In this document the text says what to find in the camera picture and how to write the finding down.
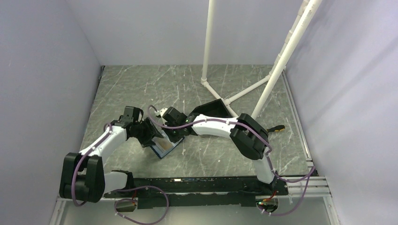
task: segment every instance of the robotic arm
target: robotic arm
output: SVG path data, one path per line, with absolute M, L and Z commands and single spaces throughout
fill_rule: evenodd
M 268 148 L 250 131 L 233 124 L 236 122 L 245 124 L 268 141 L 267 130 L 248 114 L 243 113 L 237 118 L 217 118 L 192 112 L 186 116 L 177 109 L 169 107 L 157 111 L 156 115 L 161 117 L 163 123 L 168 127 L 178 127 L 199 120 L 206 122 L 178 129 L 169 129 L 163 126 L 162 130 L 158 131 L 150 118 L 142 119 L 143 111 L 141 109 L 125 107 L 124 114 L 105 127 L 104 133 L 93 144 L 79 153 L 69 153 L 65 157 L 60 196 L 71 199 L 72 187 L 74 187 L 75 199 L 95 203 L 101 199 L 104 193 L 134 188 L 131 172 L 112 171 L 104 174 L 103 170 L 103 162 L 106 162 L 112 152 L 130 137 L 137 138 L 142 147 L 151 147 L 159 158 L 167 155 L 188 135 L 215 135 L 229 138 L 242 155 L 253 161 L 259 181 L 270 186 L 276 182 L 276 177 L 263 156 L 264 151 L 267 151 Z M 212 121 L 212 119 L 222 119 L 227 122 L 220 123 Z

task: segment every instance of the lavender wall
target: lavender wall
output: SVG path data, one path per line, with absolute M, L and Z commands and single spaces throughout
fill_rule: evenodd
M 287 66 L 340 220 L 398 221 L 398 2 L 324 0 Z
M 103 65 L 202 64 L 208 0 L 67 0 Z M 218 0 L 210 64 L 273 64 L 302 0 Z
M 48 224 L 100 64 L 64 0 L 0 2 L 0 224 Z

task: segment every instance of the white pvc pipe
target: white pvc pipe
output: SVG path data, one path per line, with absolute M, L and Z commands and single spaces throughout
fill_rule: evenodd
M 276 60 L 275 60 L 275 62 L 274 62 L 274 66 L 273 66 L 272 69 L 270 70 L 269 74 L 268 74 L 266 77 L 264 77 L 263 79 L 261 79 L 261 80 L 259 80 L 258 82 L 256 82 L 255 84 L 251 85 L 250 87 L 248 87 L 248 88 L 244 89 L 243 91 L 237 93 L 236 95 L 234 95 L 234 96 L 232 96 L 232 97 L 226 99 L 225 102 L 226 102 L 227 105 L 231 104 L 231 102 L 237 100 L 238 98 L 240 98 L 240 97 L 242 97 L 243 95 L 249 93 L 250 91 L 252 91 L 252 90 L 254 90 L 254 89 L 260 87 L 262 84 L 264 84 L 265 82 L 267 82 L 267 81 L 269 80 L 271 74 L 273 73 L 273 71 L 274 71 L 274 69 L 275 69 L 275 65 L 278 63 L 278 61 L 279 61 L 279 59 L 280 59 L 282 53 L 284 52 L 284 50 L 285 50 L 285 48 L 286 48 L 286 46 L 287 46 L 287 43 L 289 42 L 289 40 L 290 40 L 290 38 L 291 38 L 291 35 L 293 34 L 294 30 L 296 29 L 297 24 L 299 23 L 300 18 L 301 18 L 301 16 L 303 15 L 304 10 L 305 10 L 305 8 L 306 8 L 307 5 L 308 5 L 308 1 L 309 1 L 309 0 L 304 0 L 303 3 L 301 4 L 300 9 L 298 10 L 298 13 L 297 13 L 296 20 L 294 21 L 293 26 L 291 27 L 289 33 L 287 34 L 287 36 L 286 36 L 286 38 L 285 38 L 285 43 L 284 43 L 284 45 L 283 45 L 283 47 L 282 47 L 282 50 L 281 50 L 280 53 L 278 54 L 278 56 L 277 56 L 277 58 L 276 58 Z
M 205 88 L 209 90 L 209 92 L 216 98 L 219 99 L 221 96 L 210 86 L 209 82 L 205 81 L 202 83 Z
M 202 83 L 207 80 L 207 66 L 209 64 L 209 55 L 210 55 L 210 41 L 212 35 L 211 33 L 213 30 L 214 5 L 215 5 L 215 0 L 209 0 L 209 10 L 207 13 L 207 27 L 206 27 L 206 39 L 205 39 L 205 55 L 203 56 L 203 68 L 202 68 L 202 78 L 201 78 Z
M 275 66 L 275 70 L 273 71 L 256 107 L 253 110 L 252 117 L 256 119 L 260 113 L 260 110 L 263 108 L 268 96 L 270 95 L 273 87 L 278 81 L 279 76 L 281 75 L 283 69 L 285 68 L 287 62 L 289 61 L 291 55 L 293 54 L 294 49 L 297 47 L 301 37 L 304 34 L 304 31 L 308 27 L 311 19 L 313 18 L 316 10 L 318 9 L 322 0 L 310 0 L 308 6 L 304 10 L 303 16 L 300 18 L 297 28 L 294 30 L 290 41 L 286 45 L 284 52 L 281 55 L 277 65 Z
M 231 104 L 231 102 L 237 100 L 238 98 L 242 97 L 243 95 L 249 93 L 250 91 L 258 88 L 259 86 L 261 86 L 263 83 L 267 82 L 270 78 L 270 75 L 267 75 L 266 77 L 262 78 L 261 80 L 259 80 L 258 82 L 256 82 L 255 84 L 253 84 L 252 86 L 246 88 L 245 90 L 237 93 L 236 95 L 226 99 L 226 103 L 227 104 Z
M 227 107 L 228 111 L 231 113 L 231 115 L 233 117 L 238 117 L 237 113 L 230 107 L 229 104 L 225 103 L 225 100 L 212 88 L 212 86 L 210 86 L 209 82 L 204 81 L 203 86 L 205 86 L 205 88 L 207 88 L 209 90 L 210 93 L 212 93 L 212 95 L 216 98 L 216 99 L 221 99 L 222 102 L 225 104 L 225 106 Z

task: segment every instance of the gray marble floor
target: gray marble floor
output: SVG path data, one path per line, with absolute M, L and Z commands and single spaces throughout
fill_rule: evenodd
M 106 122 L 119 118 L 126 105 L 158 109 L 173 106 L 189 113 L 194 107 L 214 100 L 200 84 L 201 65 L 109 66 L 95 97 L 82 148 L 95 141 Z M 210 65 L 208 81 L 223 97 L 231 97 L 265 77 L 268 65 Z M 237 112 L 251 114 L 262 89 L 231 104 Z M 265 128 L 284 124 L 282 132 L 269 137 L 274 167 L 283 175 L 308 172 L 306 156 L 291 112 L 282 77 L 274 87 L 257 121 Z M 164 159 L 150 148 L 141 148 L 134 138 L 122 144 L 108 158 L 105 172 L 115 169 L 133 172 L 135 177 L 212 177 L 254 175 L 251 161 L 243 157 L 231 140 L 214 136 L 189 136 Z

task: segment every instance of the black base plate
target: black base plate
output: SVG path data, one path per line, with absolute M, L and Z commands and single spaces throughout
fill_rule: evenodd
M 229 205 L 255 206 L 256 195 L 288 195 L 286 183 L 276 180 L 273 189 L 257 180 L 256 176 L 212 177 L 212 178 L 135 178 L 136 187 L 152 185 L 168 194 L 170 206 Z M 227 192 L 227 194 L 199 194 L 205 192 Z M 131 193 L 111 192 L 105 198 L 125 198 Z M 138 209 L 163 207 L 166 200 L 155 189 L 137 191 Z

